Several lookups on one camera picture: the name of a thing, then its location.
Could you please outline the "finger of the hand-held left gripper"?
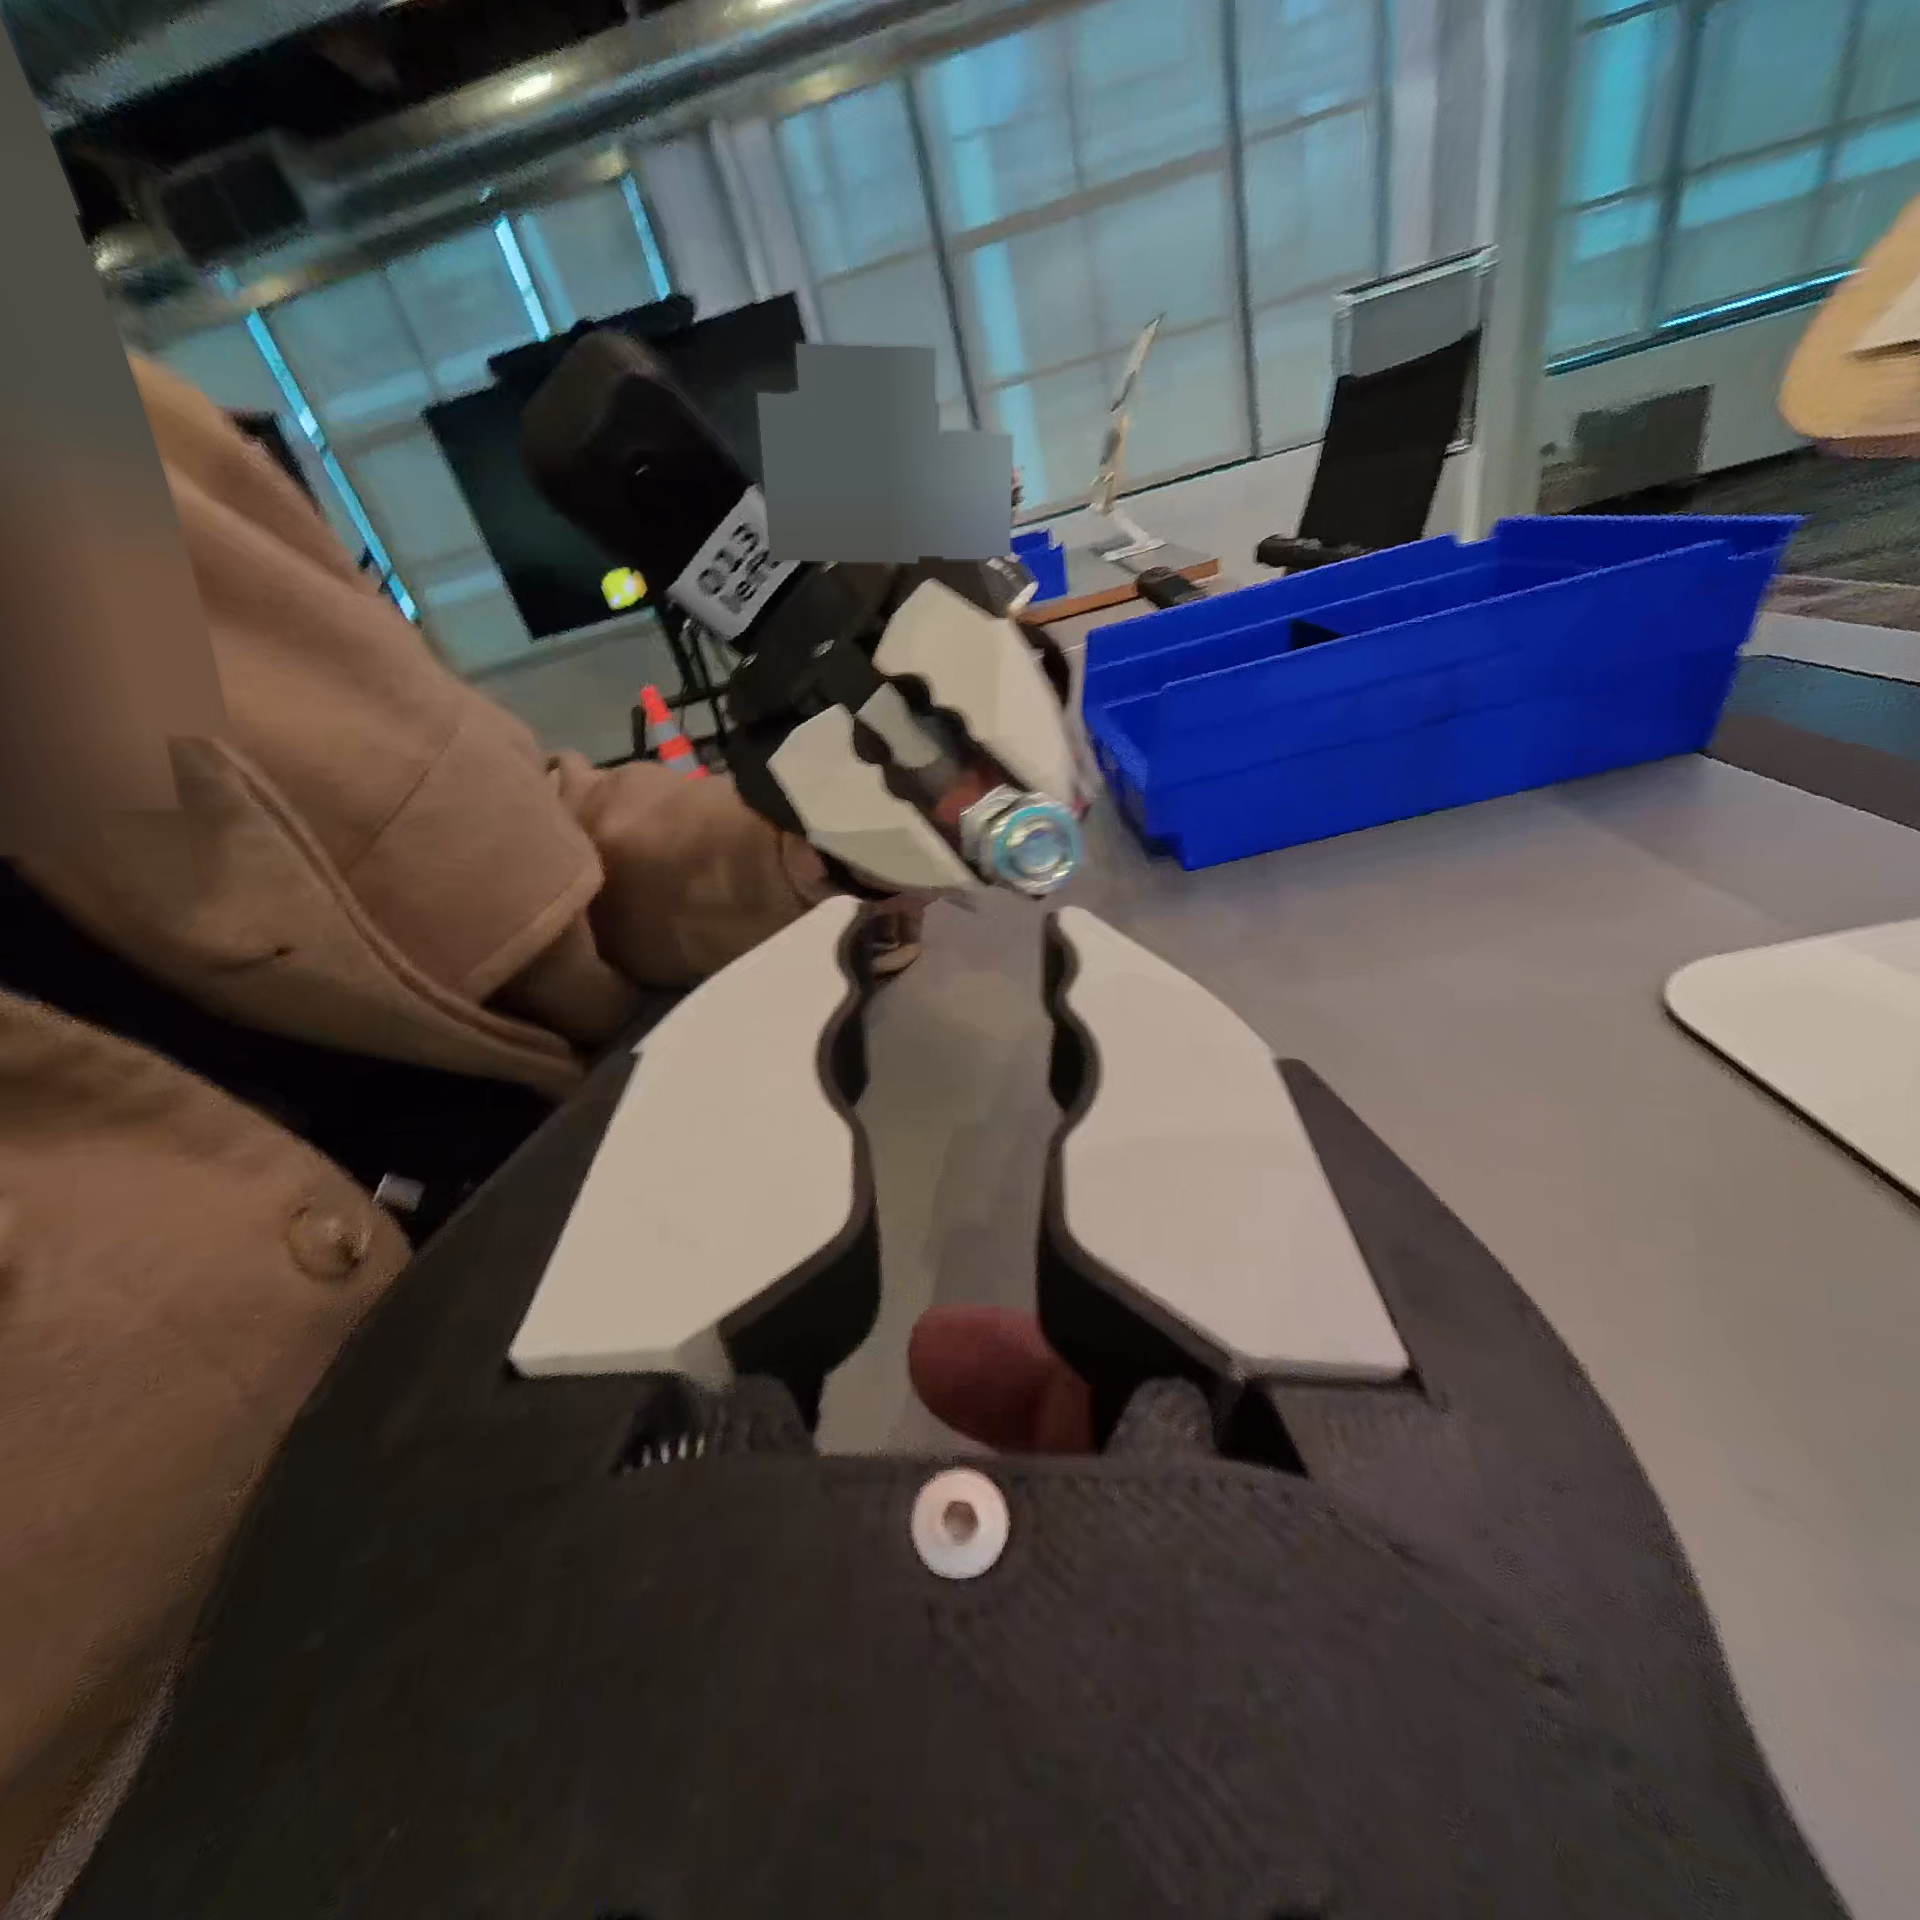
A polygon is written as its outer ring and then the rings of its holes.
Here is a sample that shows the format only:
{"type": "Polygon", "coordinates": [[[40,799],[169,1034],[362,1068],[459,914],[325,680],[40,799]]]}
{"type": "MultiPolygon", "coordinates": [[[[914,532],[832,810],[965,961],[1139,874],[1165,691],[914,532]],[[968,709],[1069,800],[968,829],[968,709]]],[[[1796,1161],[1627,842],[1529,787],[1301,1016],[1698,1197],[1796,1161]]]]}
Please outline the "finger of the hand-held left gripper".
{"type": "Polygon", "coordinates": [[[860,756],[849,709],[826,709],[786,733],[769,775],[830,861],[882,897],[977,897],[982,881],[923,811],[860,756]]]}
{"type": "Polygon", "coordinates": [[[1085,816],[1091,783],[1069,695],[1016,619],[922,583],[888,618],[874,663],[936,744],[942,816],[1002,787],[1085,816]]]}

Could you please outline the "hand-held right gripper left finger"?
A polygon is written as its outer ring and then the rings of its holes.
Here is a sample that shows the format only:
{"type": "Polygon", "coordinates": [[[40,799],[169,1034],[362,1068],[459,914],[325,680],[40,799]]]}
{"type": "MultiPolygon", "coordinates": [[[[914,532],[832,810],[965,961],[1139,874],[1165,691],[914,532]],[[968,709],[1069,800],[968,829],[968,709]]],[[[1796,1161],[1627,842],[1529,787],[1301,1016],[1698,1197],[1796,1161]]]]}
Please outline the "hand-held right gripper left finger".
{"type": "Polygon", "coordinates": [[[698,1409],[780,1387],[810,1442],[877,1321],[868,914],[750,952],[634,1045],[508,1349],[516,1380],[634,1379],[698,1409]]]}

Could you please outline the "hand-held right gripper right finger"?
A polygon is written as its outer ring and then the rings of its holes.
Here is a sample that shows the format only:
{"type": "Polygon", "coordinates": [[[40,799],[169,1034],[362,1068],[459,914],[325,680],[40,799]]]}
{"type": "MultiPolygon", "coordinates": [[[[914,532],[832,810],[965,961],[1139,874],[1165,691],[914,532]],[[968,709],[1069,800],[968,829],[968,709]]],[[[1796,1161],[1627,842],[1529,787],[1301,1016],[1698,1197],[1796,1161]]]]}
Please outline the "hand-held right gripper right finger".
{"type": "Polygon", "coordinates": [[[1094,1445],[1192,1386],[1225,1453],[1284,1451],[1269,1386],[1403,1387],[1409,1345],[1280,1059],[1225,1002],[1082,905],[1044,923],[1041,1329],[1094,1445]]]}

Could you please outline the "steel hex bolt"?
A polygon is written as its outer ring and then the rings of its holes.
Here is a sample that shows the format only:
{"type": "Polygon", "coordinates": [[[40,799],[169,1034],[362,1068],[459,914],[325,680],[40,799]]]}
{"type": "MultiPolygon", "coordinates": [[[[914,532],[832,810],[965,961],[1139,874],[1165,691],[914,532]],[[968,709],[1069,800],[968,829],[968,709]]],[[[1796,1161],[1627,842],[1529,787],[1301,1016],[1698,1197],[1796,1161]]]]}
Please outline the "steel hex bolt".
{"type": "Polygon", "coordinates": [[[1069,805],[1008,784],[965,807],[956,829],[974,875],[1028,898],[1067,884],[1084,856],[1080,819],[1069,805]]]}

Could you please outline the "person's right hand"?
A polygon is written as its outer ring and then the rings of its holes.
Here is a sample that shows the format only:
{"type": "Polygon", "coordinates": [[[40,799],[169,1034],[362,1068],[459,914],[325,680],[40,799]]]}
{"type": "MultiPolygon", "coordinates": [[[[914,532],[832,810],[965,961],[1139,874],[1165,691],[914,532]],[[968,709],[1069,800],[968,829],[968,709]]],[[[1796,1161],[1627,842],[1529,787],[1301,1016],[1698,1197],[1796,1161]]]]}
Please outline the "person's right hand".
{"type": "Polygon", "coordinates": [[[1028,1312],[931,1307],[908,1340],[905,1372],[932,1420],[985,1449],[1085,1453],[1097,1442],[1088,1383],[1028,1312]]]}

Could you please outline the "large black screen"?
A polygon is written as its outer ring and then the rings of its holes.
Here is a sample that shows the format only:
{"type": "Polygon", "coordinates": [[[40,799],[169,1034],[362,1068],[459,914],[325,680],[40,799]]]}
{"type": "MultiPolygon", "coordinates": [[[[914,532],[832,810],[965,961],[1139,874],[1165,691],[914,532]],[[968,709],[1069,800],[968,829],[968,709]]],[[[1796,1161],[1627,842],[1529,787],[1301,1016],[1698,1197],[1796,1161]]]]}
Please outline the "large black screen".
{"type": "Polygon", "coordinates": [[[587,331],[612,330],[657,352],[698,402],[718,437],[753,479],[761,479],[758,393],[788,393],[797,348],[806,339],[801,300],[772,296],[700,317],[691,296],[629,307],[600,320],[490,357],[492,381],[426,409],[478,532],[529,633],[538,641],[576,633],[618,616],[657,608],[652,587],[616,591],[605,578],[645,569],[612,557],[564,519],[538,490],[522,459],[522,415],[557,361],[587,331]]]}

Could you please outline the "black tilted stand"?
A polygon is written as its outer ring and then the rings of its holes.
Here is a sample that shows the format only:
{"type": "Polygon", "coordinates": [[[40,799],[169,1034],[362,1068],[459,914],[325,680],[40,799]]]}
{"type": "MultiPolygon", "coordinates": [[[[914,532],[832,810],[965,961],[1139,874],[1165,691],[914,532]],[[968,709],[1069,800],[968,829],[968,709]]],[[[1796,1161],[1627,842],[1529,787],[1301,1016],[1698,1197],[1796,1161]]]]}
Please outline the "black tilted stand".
{"type": "Polygon", "coordinates": [[[1372,553],[1425,537],[1450,453],[1472,444],[1494,274],[1476,248],[1336,296],[1329,426],[1284,537],[1372,553]]]}

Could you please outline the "person's tan sweater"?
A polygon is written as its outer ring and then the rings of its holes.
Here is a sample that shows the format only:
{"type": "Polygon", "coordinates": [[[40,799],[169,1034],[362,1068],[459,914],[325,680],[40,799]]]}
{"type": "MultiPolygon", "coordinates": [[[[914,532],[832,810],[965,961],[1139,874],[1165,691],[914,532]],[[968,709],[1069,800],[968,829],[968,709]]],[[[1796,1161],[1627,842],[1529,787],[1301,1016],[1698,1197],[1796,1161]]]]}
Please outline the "person's tan sweater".
{"type": "Polygon", "coordinates": [[[177,802],[108,807],[132,688],[32,721],[4,616],[4,1916],[128,1749],[288,1423],[409,1259],[355,1148],[406,1098],[556,1099],[630,987],[594,948],[586,761],[440,661],[320,507],[128,352],[224,713],[157,723],[177,802]]]}

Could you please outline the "white stand base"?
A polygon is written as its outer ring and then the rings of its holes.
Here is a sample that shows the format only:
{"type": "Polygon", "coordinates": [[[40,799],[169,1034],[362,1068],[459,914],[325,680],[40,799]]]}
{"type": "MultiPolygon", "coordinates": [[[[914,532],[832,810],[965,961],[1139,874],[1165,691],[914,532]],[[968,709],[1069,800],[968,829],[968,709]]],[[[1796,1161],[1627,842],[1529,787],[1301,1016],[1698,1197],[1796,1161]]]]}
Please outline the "white stand base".
{"type": "MultiPolygon", "coordinates": [[[[1854,459],[1918,444],[1918,204],[1817,308],[1781,389],[1786,424],[1854,459]]],[[[1692,1041],[1918,1196],[1918,921],[1728,952],[1681,967],[1665,1009],[1692,1041]]]]}

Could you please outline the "dark grey cabinet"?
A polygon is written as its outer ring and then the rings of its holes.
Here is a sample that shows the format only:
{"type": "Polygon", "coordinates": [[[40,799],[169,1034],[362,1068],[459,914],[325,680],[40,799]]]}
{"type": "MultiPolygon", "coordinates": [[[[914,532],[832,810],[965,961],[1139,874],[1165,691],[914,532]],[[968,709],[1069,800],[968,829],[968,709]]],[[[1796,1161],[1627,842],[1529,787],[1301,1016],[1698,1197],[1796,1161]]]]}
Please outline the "dark grey cabinet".
{"type": "Polygon", "coordinates": [[[1713,389],[1653,393],[1572,419],[1571,433],[1544,459],[1544,480],[1562,490],[1613,496],[1672,490],[1701,476],[1713,417],[1713,389]]]}

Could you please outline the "round metal duct pipe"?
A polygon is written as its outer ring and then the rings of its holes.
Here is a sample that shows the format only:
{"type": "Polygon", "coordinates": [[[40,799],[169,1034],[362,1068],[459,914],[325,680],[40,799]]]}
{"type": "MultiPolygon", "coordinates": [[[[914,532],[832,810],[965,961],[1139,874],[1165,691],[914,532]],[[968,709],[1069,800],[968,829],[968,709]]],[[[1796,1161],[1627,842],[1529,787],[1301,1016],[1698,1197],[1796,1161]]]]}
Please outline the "round metal duct pipe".
{"type": "Polygon", "coordinates": [[[4,5],[96,274],[161,339],[312,298],[1085,5],[4,5]]]}

